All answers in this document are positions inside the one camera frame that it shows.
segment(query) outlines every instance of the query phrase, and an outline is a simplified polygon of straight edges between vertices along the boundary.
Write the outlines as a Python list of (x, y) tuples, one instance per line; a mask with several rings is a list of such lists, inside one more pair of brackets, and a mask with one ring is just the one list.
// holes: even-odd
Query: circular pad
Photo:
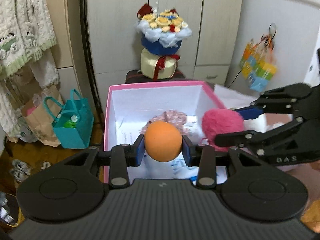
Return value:
[(56, 164), (26, 179), (17, 190), (25, 217), (62, 222), (82, 217), (103, 200), (103, 184), (82, 166)]
[(240, 169), (222, 185), (221, 195), (235, 213), (268, 222), (298, 217), (308, 200), (299, 180), (268, 165)]

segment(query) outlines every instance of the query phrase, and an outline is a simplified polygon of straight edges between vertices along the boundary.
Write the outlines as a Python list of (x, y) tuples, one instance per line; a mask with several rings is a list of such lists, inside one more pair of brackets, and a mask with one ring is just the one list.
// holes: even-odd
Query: wall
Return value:
[[(277, 25), (274, 53), (279, 71), (267, 89), (303, 82), (309, 70), (320, 23), (320, 0), (243, 0), (238, 35), (226, 85), (240, 71), (238, 63), (250, 39), (259, 41), (269, 25)], [(240, 74), (231, 86), (256, 95)]]
[(318, 59), (318, 53), (317, 49), (320, 48), (320, 29), (318, 33), (318, 39), (316, 42), (316, 46), (313, 52), (313, 56), (310, 62), (310, 68), (307, 71), (306, 77), (304, 79), (304, 82), (311, 85), (311, 86), (317, 86), (320, 83), (320, 78), (319, 78), (319, 59)]

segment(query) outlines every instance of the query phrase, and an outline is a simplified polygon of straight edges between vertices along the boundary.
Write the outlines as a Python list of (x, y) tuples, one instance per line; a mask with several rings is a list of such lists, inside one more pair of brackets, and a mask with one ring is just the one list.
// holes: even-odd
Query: paper bag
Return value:
[[(47, 95), (55, 98), (59, 103), (63, 104), (61, 95), (55, 85), (49, 88)], [(52, 101), (49, 101), (47, 104), (52, 114), (57, 116), (61, 108)], [(53, 122), (53, 118), (47, 113), (43, 104), (40, 104), (31, 114), (27, 115), (27, 110), (32, 107), (33, 102), (30, 100), (21, 110), (26, 123), (29, 125), (31, 131), (38, 137), (39, 141), (45, 145), (57, 147), (60, 144), (60, 141), (52, 129), (51, 124)]]

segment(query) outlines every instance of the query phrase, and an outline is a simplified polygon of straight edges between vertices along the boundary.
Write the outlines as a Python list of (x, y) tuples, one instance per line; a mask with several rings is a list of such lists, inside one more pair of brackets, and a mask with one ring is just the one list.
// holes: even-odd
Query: plastic bag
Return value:
[(262, 92), (277, 71), (276, 60), (273, 56), (273, 46), (263, 42), (253, 44), (253, 40), (245, 47), (240, 61), (241, 73), (248, 81), (252, 90)]

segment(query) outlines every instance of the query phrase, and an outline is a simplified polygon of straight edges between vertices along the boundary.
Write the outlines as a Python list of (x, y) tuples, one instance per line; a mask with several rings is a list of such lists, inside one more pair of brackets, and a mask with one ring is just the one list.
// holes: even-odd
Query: pink fluffy ball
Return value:
[(217, 134), (244, 130), (242, 116), (238, 112), (229, 109), (210, 109), (205, 112), (201, 127), (209, 144), (217, 151), (228, 151), (228, 147), (219, 147), (214, 144)]

